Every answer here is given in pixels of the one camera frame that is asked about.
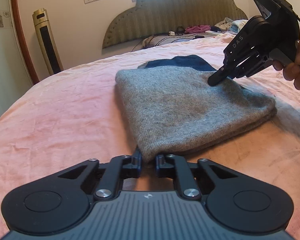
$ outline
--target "gray sweater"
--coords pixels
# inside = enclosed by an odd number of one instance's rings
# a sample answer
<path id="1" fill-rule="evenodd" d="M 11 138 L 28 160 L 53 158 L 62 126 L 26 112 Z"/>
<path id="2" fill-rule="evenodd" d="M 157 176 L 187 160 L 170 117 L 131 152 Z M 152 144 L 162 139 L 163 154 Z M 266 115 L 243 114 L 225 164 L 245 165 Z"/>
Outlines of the gray sweater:
<path id="1" fill-rule="evenodd" d="M 210 87 L 212 73 L 174 66 L 117 73 L 116 90 L 144 161 L 204 149 L 276 114 L 274 99 L 229 78 Z"/>

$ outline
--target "magenta cloth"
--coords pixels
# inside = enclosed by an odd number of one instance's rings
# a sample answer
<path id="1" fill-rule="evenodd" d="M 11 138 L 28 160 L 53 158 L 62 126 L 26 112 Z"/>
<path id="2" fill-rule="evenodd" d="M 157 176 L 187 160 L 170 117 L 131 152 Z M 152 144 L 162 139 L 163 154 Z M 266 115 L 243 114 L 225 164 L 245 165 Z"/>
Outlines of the magenta cloth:
<path id="1" fill-rule="evenodd" d="M 186 28 L 185 34 L 192 34 L 192 33 L 205 33 L 206 31 L 210 31 L 210 25 L 198 25 L 194 27 Z"/>

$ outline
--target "gold tower fan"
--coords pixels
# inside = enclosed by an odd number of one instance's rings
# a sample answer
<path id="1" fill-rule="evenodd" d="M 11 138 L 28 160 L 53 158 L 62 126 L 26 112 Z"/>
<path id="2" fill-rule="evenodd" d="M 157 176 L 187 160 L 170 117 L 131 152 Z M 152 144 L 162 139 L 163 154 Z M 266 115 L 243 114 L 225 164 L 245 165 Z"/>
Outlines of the gold tower fan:
<path id="1" fill-rule="evenodd" d="M 63 70 L 56 44 L 53 39 L 47 10 L 42 8 L 32 15 L 35 32 L 50 75 Z"/>

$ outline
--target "dark blue garment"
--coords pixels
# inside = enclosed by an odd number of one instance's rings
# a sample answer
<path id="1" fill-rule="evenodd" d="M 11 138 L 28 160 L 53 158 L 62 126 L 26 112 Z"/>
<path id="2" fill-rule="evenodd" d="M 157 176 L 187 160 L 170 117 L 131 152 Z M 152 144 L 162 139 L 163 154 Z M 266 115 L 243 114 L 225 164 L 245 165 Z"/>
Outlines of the dark blue garment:
<path id="1" fill-rule="evenodd" d="M 144 68 L 160 66 L 190 67 L 198 71 L 216 71 L 214 67 L 197 55 L 177 56 L 173 59 L 158 59 L 149 61 Z"/>

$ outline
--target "metal screw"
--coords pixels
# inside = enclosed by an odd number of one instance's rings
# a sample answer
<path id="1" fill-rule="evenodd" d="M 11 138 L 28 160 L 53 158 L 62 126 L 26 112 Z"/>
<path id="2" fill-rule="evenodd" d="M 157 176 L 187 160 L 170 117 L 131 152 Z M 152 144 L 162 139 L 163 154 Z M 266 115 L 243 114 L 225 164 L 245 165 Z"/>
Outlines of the metal screw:
<path id="1" fill-rule="evenodd" d="M 96 192 L 98 197 L 109 197 L 111 195 L 111 191 L 109 189 L 99 189 Z"/>
<path id="2" fill-rule="evenodd" d="M 199 195 L 199 190 L 195 188 L 188 188 L 183 192 L 183 194 L 185 194 L 188 197 L 196 197 L 197 195 Z"/>

